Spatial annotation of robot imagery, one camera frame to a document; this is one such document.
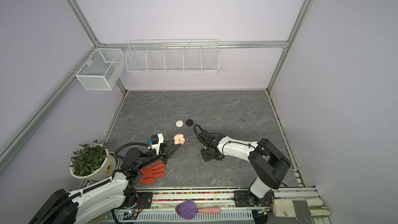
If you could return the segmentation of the white earbud charging case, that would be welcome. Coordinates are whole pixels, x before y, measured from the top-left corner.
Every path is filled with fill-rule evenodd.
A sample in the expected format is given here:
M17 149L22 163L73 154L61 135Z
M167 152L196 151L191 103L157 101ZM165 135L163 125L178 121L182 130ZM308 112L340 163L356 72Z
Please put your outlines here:
M184 126L184 122L183 122L182 120L177 120L177 121L176 121L176 126L177 126L178 128L181 128L181 127Z

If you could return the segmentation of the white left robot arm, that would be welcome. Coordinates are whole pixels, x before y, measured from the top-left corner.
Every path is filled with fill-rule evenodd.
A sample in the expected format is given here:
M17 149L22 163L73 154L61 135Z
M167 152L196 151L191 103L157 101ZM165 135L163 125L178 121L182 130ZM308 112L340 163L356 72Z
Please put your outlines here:
M145 208L148 201L135 185L144 177L142 169L167 160L181 147L174 141L157 144L128 143L122 165L111 176L88 187L53 193L31 219L32 224L85 224L115 208Z

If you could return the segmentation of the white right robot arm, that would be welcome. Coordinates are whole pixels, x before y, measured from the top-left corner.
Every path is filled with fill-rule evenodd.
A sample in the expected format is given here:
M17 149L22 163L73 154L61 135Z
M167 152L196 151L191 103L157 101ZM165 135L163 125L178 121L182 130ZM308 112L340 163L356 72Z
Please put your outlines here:
M204 146L201 155L205 162L223 161L230 156L247 161L254 168L257 177L250 187L246 191L234 191L237 207L273 206L273 191L285 185L283 180L291 168L291 161L270 140L236 140L221 133L210 133L198 124L193 125L193 130Z

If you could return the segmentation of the pink round charging case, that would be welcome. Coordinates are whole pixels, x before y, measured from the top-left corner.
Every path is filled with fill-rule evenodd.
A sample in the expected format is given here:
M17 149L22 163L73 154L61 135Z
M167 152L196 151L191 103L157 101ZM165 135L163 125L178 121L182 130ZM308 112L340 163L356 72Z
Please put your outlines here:
M178 144L183 145L185 143L185 141L186 140L185 140L185 137L183 134L176 134L174 136L174 144L175 145L178 145Z

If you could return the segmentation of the black round charging case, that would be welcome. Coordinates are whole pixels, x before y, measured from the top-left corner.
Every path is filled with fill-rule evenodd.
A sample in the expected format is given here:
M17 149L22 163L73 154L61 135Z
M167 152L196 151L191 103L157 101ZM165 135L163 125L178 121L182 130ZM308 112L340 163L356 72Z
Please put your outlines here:
M193 120L192 120L192 119L188 119L188 120L186 121L186 125L187 125L187 126L192 126L192 125L193 125Z

